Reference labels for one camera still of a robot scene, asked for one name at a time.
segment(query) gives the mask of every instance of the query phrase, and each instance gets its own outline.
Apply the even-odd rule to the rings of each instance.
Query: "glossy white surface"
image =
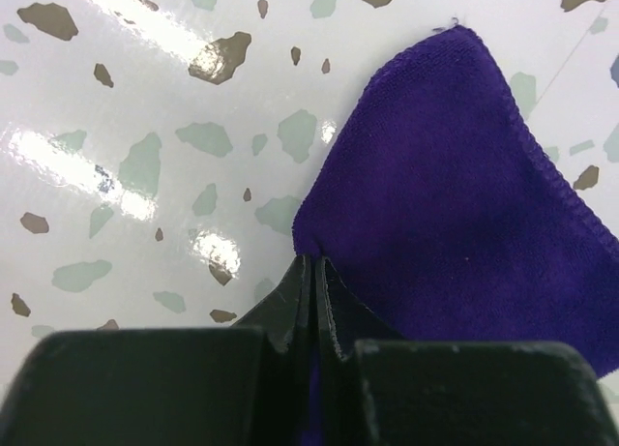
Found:
[[[264,18],[258,0],[148,1],[157,9],[139,0],[0,0],[0,24],[12,25],[0,37],[0,385],[44,326],[216,325],[224,323],[212,310],[250,309],[293,255],[290,236],[278,231],[292,213],[275,216],[273,229],[256,209],[302,199],[371,74],[454,16],[480,34],[508,79],[525,78],[516,96],[530,108],[533,134],[558,150],[566,178],[600,169],[581,195],[619,233],[619,157],[604,149],[619,125],[619,84],[610,76],[619,0],[568,12],[561,0],[393,0],[378,9],[362,0],[335,0],[335,9],[334,0],[266,0]],[[33,3],[67,8],[77,35],[64,41],[24,22],[17,10]],[[189,74],[199,56],[204,74],[223,79],[227,49],[199,53],[218,39],[238,41],[236,32],[251,42],[230,79]],[[113,87],[95,78],[96,64]],[[291,116],[309,135],[286,148],[278,131]],[[194,123],[217,124],[200,128],[218,135],[210,152],[178,132]],[[76,131],[86,133],[81,148],[54,143]],[[268,142],[256,156],[259,134]],[[570,156],[586,140],[594,147]],[[97,209],[99,223],[113,215],[93,235]],[[28,212],[45,218],[47,233],[22,226]],[[74,276],[86,269],[57,270],[79,262],[103,275],[77,291]],[[14,294],[28,316],[15,311]],[[619,376],[606,383],[619,402]]]

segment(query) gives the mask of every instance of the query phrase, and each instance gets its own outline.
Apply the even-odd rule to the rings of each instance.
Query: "microfiber cloth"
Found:
[[[293,224],[405,337],[565,342],[619,366],[619,244],[456,26],[371,79]]]

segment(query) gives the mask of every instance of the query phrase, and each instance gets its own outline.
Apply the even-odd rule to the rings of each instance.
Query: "speckled countertop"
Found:
[[[619,234],[619,0],[0,0],[0,387],[55,330],[249,310],[371,74],[454,17]]]

